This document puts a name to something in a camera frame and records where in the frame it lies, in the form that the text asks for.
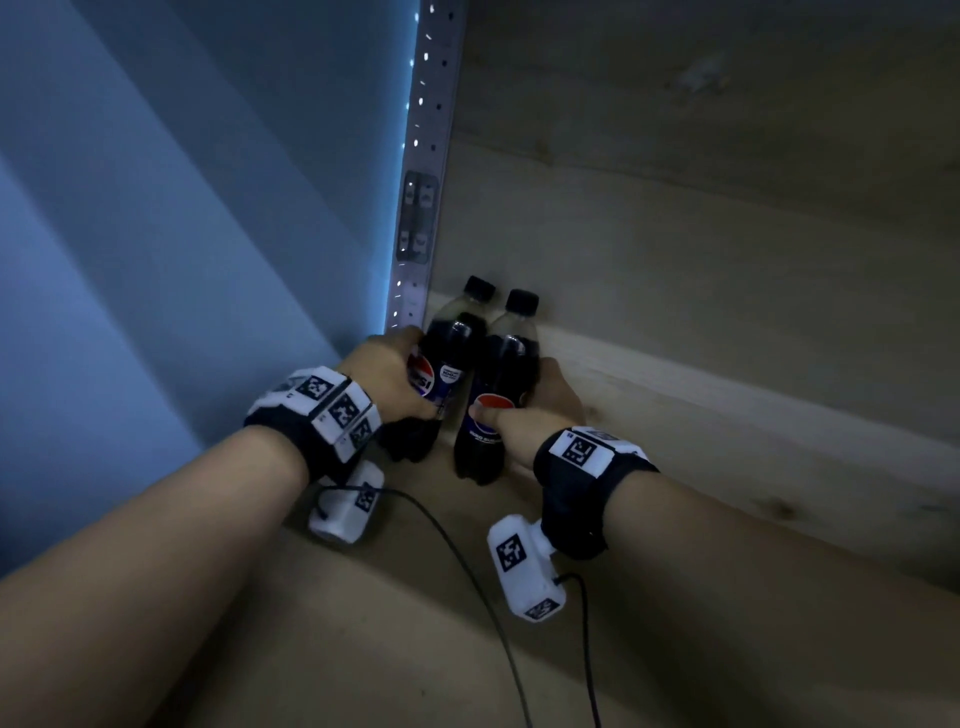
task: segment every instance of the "red and blue label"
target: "red and blue label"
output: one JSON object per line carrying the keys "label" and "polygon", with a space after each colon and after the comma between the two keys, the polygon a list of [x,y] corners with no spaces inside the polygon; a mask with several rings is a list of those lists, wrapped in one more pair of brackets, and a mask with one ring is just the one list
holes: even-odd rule
{"label": "red and blue label", "polygon": [[460,381],[462,375],[462,370],[445,364],[442,364],[437,372],[423,354],[411,356],[407,362],[407,376],[414,389],[425,400],[433,402],[440,408],[443,408],[453,391],[453,386]]}
{"label": "red and blue label", "polygon": [[[487,385],[474,378],[473,386],[470,388],[470,404],[479,404],[482,407],[494,407],[496,409],[514,409],[516,404],[509,397],[497,395],[493,392],[487,392]],[[481,425],[474,420],[469,413],[464,416],[463,427],[467,429],[475,440],[492,445],[500,442],[500,433],[492,427]]]}

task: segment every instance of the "cable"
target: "cable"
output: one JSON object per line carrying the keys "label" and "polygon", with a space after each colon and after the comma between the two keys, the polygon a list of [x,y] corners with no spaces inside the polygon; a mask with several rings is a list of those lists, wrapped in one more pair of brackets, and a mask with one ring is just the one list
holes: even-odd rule
{"label": "cable", "polygon": [[[356,485],[324,485],[320,492],[322,491],[368,491],[370,487],[356,486]],[[399,491],[396,488],[379,488],[377,493],[384,493],[388,496],[399,496],[404,500],[408,500],[413,503],[420,509],[420,512],[426,516],[427,520],[433,524],[433,527],[437,529],[441,536],[444,537],[444,541],[450,547],[450,550],[453,551],[453,555],[457,557],[457,561],[460,562],[460,566],[463,567],[463,570],[467,573],[467,576],[470,579],[470,582],[473,584],[473,589],[480,595],[480,601],[483,602],[483,605],[487,608],[487,614],[490,615],[490,619],[493,621],[493,626],[496,628],[496,634],[500,637],[500,643],[503,644],[503,651],[507,653],[507,661],[510,663],[510,672],[514,674],[514,684],[516,685],[516,693],[520,696],[520,707],[523,709],[523,719],[526,722],[527,728],[533,728],[534,721],[530,718],[530,707],[527,705],[527,695],[523,691],[523,684],[520,682],[520,673],[516,669],[516,661],[514,660],[514,653],[510,649],[510,643],[507,642],[507,633],[503,630],[503,625],[500,624],[500,620],[496,616],[496,612],[493,610],[493,605],[490,603],[490,600],[487,599],[487,595],[484,594],[483,587],[480,586],[480,581],[477,579],[476,574],[473,573],[473,569],[470,568],[467,563],[467,559],[464,558],[464,555],[460,552],[460,549],[457,548],[457,545],[453,543],[453,540],[444,530],[444,527],[440,525],[440,522],[433,517],[433,514],[426,509],[419,500],[411,496],[409,493],[404,491]],[[575,576],[580,579],[578,574],[570,574],[570,576]],[[581,588],[584,592],[584,626],[586,630],[587,625],[587,588],[584,586],[583,579],[580,580]],[[593,683],[592,679],[589,677],[589,657],[587,662],[587,676],[588,676],[588,690],[590,692],[590,700],[593,701]],[[596,713],[596,710],[593,712],[594,720],[597,725],[600,725],[599,715]]]}
{"label": "cable", "polygon": [[587,612],[587,582],[579,573],[565,573],[554,579],[555,584],[563,584],[573,579],[580,585],[580,596],[584,604],[584,672],[587,674],[587,695],[590,698],[590,710],[593,711],[593,725],[600,726],[600,709],[597,707],[597,695],[593,689],[593,668],[590,666],[590,629]]}

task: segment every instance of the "person's left forearm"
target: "person's left forearm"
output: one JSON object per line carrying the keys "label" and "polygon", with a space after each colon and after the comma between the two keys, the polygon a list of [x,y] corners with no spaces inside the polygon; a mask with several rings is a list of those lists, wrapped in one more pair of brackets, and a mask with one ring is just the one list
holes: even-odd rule
{"label": "person's left forearm", "polygon": [[142,723],[306,484],[247,427],[0,582],[0,724]]}

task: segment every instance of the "perforated metal strip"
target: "perforated metal strip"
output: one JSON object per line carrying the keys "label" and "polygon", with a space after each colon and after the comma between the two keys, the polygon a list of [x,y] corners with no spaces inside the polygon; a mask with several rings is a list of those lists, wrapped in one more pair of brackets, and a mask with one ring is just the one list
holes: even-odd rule
{"label": "perforated metal strip", "polygon": [[423,325],[467,7],[468,0],[424,0],[415,18],[417,50],[410,60],[414,73],[397,199],[387,330]]}

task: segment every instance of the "wristband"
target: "wristband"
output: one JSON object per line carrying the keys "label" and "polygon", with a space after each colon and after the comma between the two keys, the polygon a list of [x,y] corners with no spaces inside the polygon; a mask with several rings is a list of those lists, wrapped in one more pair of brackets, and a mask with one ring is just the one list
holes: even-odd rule
{"label": "wristband", "polygon": [[616,486],[633,471],[660,471],[640,446],[593,427],[551,435],[537,452],[534,475],[543,486],[543,534],[572,559],[607,548],[603,512]]}
{"label": "wristband", "polygon": [[380,414],[363,388],[326,367],[299,369],[253,403],[244,426],[264,425],[292,442],[310,480],[333,475],[370,441]]}

